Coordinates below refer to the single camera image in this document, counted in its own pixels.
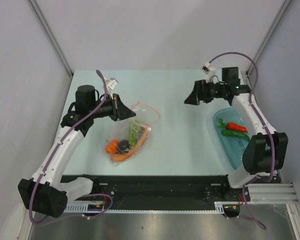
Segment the clear zip top bag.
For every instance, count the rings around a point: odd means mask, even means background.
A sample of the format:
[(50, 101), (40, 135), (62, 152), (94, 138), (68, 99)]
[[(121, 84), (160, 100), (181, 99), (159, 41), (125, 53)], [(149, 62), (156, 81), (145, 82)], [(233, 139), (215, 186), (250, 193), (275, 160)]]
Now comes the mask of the clear zip top bag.
[(131, 106), (136, 116), (123, 120), (113, 129), (104, 151), (113, 165), (135, 156), (146, 143), (153, 126), (161, 119), (155, 107), (138, 101)]

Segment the dark purple toy fruit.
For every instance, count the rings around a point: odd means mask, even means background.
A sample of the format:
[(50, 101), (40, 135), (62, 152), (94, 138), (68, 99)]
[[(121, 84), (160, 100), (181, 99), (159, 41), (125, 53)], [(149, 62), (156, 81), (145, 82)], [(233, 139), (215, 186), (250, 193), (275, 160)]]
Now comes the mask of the dark purple toy fruit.
[(119, 154), (127, 154), (131, 150), (130, 143), (128, 140), (123, 139), (117, 144), (117, 152)]

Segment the orange toy pumpkin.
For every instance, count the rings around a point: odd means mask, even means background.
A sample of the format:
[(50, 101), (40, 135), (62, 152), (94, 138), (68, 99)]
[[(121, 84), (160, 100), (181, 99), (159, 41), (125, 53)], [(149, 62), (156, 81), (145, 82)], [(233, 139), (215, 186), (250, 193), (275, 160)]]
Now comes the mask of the orange toy pumpkin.
[(119, 140), (117, 139), (113, 139), (111, 141), (109, 141), (107, 143), (107, 145), (105, 146), (105, 152), (108, 155), (114, 155), (117, 151), (118, 151), (118, 144), (119, 144)]

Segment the red toy carrot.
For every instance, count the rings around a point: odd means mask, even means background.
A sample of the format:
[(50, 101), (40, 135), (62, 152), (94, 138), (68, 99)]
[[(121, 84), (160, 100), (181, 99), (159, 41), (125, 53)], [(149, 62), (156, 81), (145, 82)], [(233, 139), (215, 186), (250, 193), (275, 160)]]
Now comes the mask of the red toy carrot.
[(234, 123), (234, 122), (225, 123), (222, 118), (218, 119), (218, 125), (217, 125), (217, 127), (218, 128), (225, 128), (227, 130), (232, 130), (232, 131), (243, 132), (243, 133), (247, 133), (248, 132), (248, 130), (247, 130), (246, 127), (241, 126), (241, 125), (239, 125), (237, 123)]

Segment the green toy chili pepper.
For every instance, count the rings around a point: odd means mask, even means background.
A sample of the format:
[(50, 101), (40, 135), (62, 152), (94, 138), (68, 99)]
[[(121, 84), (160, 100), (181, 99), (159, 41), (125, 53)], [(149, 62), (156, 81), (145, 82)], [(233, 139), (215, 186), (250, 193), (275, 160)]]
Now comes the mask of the green toy chili pepper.
[(244, 132), (241, 132), (241, 131), (224, 129), (224, 130), (221, 131), (221, 134), (223, 136), (226, 136), (226, 137), (242, 138), (242, 139), (246, 139), (247, 141), (250, 140), (250, 137), (247, 134), (245, 134)]

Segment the green toy grapes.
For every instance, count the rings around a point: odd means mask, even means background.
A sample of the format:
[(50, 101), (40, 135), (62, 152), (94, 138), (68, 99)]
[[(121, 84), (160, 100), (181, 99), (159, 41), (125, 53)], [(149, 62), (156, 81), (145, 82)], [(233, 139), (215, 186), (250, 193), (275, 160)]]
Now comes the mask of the green toy grapes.
[(127, 140), (130, 144), (130, 149), (134, 149), (138, 142), (138, 137), (141, 137), (144, 131), (144, 128), (140, 126), (141, 122), (139, 120), (134, 120), (129, 123), (129, 131)]

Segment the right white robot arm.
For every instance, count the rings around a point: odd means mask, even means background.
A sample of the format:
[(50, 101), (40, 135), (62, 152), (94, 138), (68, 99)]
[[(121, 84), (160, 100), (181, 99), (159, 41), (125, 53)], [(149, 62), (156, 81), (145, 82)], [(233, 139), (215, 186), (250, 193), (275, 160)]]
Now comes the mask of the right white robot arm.
[(288, 136), (278, 132), (265, 118), (256, 103), (251, 88), (241, 84), (239, 69), (225, 67), (221, 80), (213, 81), (216, 69), (207, 62), (202, 71), (206, 79), (197, 80), (190, 95), (184, 100), (187, 105), (198, 106), (201, 102), (210, 103), (213, 99), (228, 101), (240, 115), (247, 129), (249, 142), (242, 154), (242, 166), (227, 177), (228, 183), (220, 188), (221, 196), (232, 201), (239, 189), (268, 174), (271, 181), (274, 172), (283, 168), (288, 147)]

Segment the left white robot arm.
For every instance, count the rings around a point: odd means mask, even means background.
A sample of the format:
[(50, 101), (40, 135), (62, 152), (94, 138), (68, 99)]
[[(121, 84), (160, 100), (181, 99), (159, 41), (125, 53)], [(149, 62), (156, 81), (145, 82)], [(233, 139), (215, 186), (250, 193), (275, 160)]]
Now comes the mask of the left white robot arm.
[(83, 141), (95, 119), (110, 117), (121, 121), (136, 116), (125, 106), (116, 93), (104, 94), (97, 99), (98, 91), (92, 85), (81, 85), (75, 92), (63, 117), (59, 134), (43, 163), (30, 179), (21, 179), (17, 188), (25, 208), (30, 212), (58, 218), (69, 202), (86, 196), (95, 200), (101, 188), (95, 178), (87, 175), (68, 183), (61, 183), (63, 173), (75, 149)]

